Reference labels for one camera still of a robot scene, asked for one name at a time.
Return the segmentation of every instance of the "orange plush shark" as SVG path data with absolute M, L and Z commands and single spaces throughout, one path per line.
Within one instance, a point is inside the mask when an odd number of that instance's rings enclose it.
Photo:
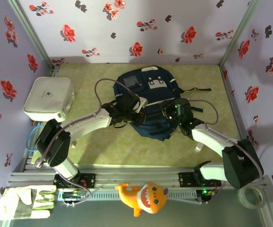
M 123 183 L 115 188 L 119 190 L 119 197 L 122 202 L 134 209 L 135 217 L 140 216 L 142 210 L 155 214 L 166 203 L 168 188 L 164 190 L 155 183 L 147 183 L 141 190 L 133 186 L 132 191 L 128 191 L 126 190 L 127 186 L 129 186 L 128 183 Z

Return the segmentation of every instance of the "black bracket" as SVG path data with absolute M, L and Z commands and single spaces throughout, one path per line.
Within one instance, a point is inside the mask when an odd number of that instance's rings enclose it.
M 88 189 L 93 189 L 95 185 L 95 174 L 80 174 L 79 179 L 76 181 L 77 184 L 86 187 Z M 60 177 L 59 174 L 55 175 L 53 184 L 57 186 L 57 189 L 61 188 L 77 188 L 76 186 L 67 183 Z
M 194 177 L 194 172 L 179 173 L 179 185 L 181 188 L 196 188 L 196 187 L 220 187 L 221 181 L 218 180 L 204 180 L 199 183 Z

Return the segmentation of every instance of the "work glove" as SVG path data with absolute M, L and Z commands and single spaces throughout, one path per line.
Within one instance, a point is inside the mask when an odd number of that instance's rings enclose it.
M 7 188 L 0 199 L 0 220 L 48 218 L 56 190 L 55 185 Z

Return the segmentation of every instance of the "floral wallpaper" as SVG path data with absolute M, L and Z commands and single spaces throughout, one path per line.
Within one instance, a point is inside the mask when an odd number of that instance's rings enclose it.
M 53 64 L 218 64 L 249 0 L 19 2 Z
M 236 118 L 273 187 L 273 1 L 258 5 L 222 70 Z
M 0 0 L 0 197 L 32 128 L 23 105 L 35 79 L 48 73 L 15 13 Z

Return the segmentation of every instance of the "tape roll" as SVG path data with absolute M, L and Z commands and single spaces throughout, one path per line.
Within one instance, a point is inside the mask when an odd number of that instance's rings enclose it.
M 259 209 L 266 203 L 266 194 L 259 186 L 249 185 L 238 190 L 239 202 L 248 209 Z

